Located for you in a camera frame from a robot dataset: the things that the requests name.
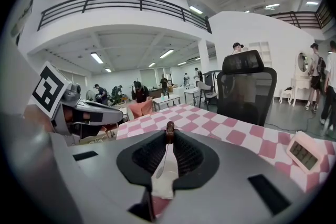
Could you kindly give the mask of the person's left hand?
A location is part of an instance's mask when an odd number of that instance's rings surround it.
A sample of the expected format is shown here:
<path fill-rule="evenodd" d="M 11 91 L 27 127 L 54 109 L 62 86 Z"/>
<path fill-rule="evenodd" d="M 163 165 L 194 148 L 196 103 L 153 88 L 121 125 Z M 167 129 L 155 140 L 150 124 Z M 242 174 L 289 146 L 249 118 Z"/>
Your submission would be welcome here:
<path fill-rule="evenodd" d="M 90 113 L 84 111 L 78 111 L 72 107 L 64 106 L 63 107 L 65 121 L 67 123 L 76 123 L 76 122 L 90 122 Z"/>

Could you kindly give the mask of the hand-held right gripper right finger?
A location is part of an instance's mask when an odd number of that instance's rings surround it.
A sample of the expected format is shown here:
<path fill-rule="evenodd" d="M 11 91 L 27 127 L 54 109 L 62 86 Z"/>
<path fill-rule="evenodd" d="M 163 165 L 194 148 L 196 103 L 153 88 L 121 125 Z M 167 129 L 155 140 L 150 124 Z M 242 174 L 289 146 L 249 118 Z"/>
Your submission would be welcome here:
<path fill-rule="evenodd" d="M 173 190 L 201 188 L 218 171 L 217 153 L 179 130 L 174 131 L 173 153 L 179 174 L 172 184 Z"/>

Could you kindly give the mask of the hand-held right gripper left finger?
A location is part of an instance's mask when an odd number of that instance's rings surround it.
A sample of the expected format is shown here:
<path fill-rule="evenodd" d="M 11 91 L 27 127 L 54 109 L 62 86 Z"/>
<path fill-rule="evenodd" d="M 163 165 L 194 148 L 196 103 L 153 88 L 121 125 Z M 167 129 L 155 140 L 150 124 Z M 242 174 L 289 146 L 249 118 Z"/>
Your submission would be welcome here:
<path fill-rule="evenodd" d="M 129 144 L 117 155 L 117 167 L 130 184 L 145 188 L 142 200 L 129 208 L 129 212 L 154 222 L 152 202 L 152 176 L 166 153 L 166 132 L 155 131 L 150 136 Z"/>

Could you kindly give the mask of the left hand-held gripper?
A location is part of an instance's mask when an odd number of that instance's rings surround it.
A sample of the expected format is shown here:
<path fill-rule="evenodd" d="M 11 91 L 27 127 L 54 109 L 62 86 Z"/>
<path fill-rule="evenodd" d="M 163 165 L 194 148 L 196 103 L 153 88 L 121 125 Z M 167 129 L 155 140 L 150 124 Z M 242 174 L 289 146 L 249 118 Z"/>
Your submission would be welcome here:
<path fill-rule="evenodd" d="M 117 124 L 123 112 L 81 97 L 81 87 L 68 80 L 50 62 L 45 62 L 40 72 L 40 80 L 32 92 L 34 103 L 49 117 L 55 133 L 62 135 L 68 146 L 79 144 L 81 139 L 97 136 L 101 129 Z M 67 123 L 63 107 L 90 113 L 90 122 Z"/>

